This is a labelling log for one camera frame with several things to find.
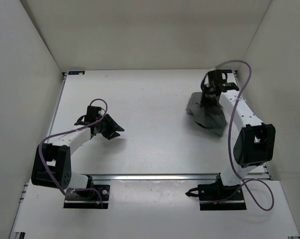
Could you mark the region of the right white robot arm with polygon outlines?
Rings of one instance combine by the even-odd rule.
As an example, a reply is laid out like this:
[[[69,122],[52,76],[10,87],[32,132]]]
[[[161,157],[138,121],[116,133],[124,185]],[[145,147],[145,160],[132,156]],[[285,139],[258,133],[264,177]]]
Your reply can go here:
[[[213,188],[214,195],[223,200],[231,194],[231,186],[240,184],[250,171],[272,160],[276,130],[253,113],[234,83],[204,87],[201,104],[205,109],[220,106],[230,114],[229,166],[220,173],[221,182]]]

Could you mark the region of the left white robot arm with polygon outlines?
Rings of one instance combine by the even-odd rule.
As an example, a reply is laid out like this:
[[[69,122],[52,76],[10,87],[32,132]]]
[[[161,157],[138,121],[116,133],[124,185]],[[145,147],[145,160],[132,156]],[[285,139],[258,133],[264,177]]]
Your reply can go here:
[[[71,156],[84,143],[97,134],[107,140],[120,136],[124,129],[109,114],[80,117],[73,129],[51,137],[57,139],[47,143],[44,139],[36,150],[31,182],[36,186],[57,188],[65,193],[71,189],[83,198],[94,194],[92,177],[72,171]]]

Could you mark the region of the grey pleated skirt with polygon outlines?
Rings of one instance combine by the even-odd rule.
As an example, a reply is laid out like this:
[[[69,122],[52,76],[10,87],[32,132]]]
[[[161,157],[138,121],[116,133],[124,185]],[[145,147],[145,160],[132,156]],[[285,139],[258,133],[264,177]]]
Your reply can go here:
[[[202,92],[191,94],[186,113],[192,117],[194,122],[202,128],[221,137],[227,126],[227,121],[222,107],[216,103],[213,106],[204,106],[201,103]]]

